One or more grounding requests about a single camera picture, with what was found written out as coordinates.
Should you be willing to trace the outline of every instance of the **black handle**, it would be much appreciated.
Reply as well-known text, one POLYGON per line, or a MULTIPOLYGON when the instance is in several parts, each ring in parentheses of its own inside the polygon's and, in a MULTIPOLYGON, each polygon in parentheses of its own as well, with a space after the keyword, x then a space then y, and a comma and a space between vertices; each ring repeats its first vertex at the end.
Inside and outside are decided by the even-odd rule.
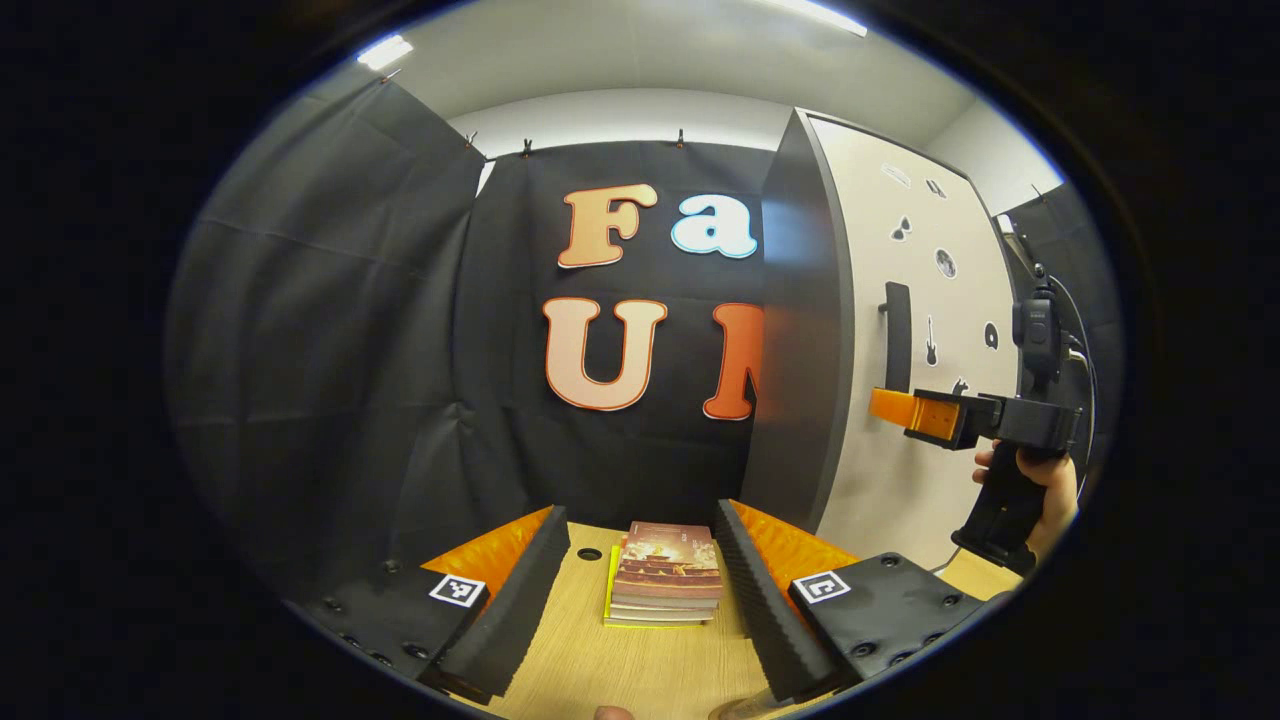
POLYGON ((911 288, 884 283, 881 313, 888 314, 888 357, 884 363, 884 389, 911 392, 911 288))
MULTIPOLYGON (((978 502, 964 527, 951 533, 951 542, 1019 575, 1036 566, 1027 538, 1044 507, 1044 486, 1036 484, 1018 469, 1018 443, 996 446, 978 502)), ((1064 451, 1028 448, 1032 460, 1061 457, 1064 451)))

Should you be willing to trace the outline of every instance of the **ceiling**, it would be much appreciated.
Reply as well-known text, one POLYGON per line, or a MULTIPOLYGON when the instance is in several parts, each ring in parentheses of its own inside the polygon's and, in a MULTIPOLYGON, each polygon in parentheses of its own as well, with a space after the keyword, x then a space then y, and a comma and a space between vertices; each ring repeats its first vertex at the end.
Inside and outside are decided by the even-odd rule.
POLYGON ((924 146, 974 101, 876 28, 858 37, 759 0, 474 0, 401 35, 413 51, 396 82, 447 119, 561 92, 699 90, 924 146))

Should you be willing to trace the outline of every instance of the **yellow book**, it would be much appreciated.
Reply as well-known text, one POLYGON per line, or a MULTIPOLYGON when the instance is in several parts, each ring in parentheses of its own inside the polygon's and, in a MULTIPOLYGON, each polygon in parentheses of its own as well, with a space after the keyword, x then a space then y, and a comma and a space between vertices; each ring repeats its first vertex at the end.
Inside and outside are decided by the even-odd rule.
POLYGON ((611 620, 609 606, 613 603, 613 578, 618 574, 618 556, 622 548, 613 546, 609 548, 609 582, 604 585, 604 626, 605 628, 643 628, 646 630, 660 628, 698 628, 701 623, 645 623, 644 620, 611 620))

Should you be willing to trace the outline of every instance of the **ceiling light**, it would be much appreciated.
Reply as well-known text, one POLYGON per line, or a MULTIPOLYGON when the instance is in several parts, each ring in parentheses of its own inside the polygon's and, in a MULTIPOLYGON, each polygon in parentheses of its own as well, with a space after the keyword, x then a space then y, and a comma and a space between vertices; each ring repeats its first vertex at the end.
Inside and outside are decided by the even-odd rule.
POLYGON ((365 50, 356 58, 357 63, 364 63, 375 70, 380 70, 392 64, 397 58, 403 58, 413 46, 404 42, 404 38, 393 35, 387 40, 365 50))
POLYGON ((788 10, 794 10, 803 15, 808 15, 810 19, 833 24, 840 29, 846 29, 858 37, 867 37, 867 27, 861 23, 856 23, 845 15, 835 10, 828 10, 817 3, 809 3, 809 0, 764 0, 773 5, 780 5, 788 10))

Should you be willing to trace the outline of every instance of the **orange letter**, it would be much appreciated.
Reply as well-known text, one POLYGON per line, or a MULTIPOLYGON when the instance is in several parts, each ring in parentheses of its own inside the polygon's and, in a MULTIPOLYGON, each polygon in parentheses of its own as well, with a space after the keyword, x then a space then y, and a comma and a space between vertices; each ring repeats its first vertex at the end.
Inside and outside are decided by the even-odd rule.
POLYGON ((622 369, 612 383, 586 377, 586 327, 600 306, 582 297, 553 297, 543 304, 547 333, 547 382, 564 402, 590 410, 622 410, 649 387, 653 331, 667 306, 652 300, 623 300, 613 307, 622 320, 622 369))
POLYGON ((658 202, 658 192, 648 184, 625 184, 566 195, 564 202, 573 209, 568 250, 561 252, 557 264, 561 268, 588 268, 617 263, 622 258, 622 249, 609 242, 609 228, 616 228, 622 240, 635 236, 640 229, 640 210, 627 200, 653 208, 658 202), (609 210, 609 204, 616 200, 620 201, 618 209, 609 210))
POLYGON ((760 355, 764 352, 764 310, 744 302, 726 302, 712 313, 724 328, 724 356, 716 397, 703 404, 713 420, 745 420, 751 416, 746 380, 760 392, 760 355))

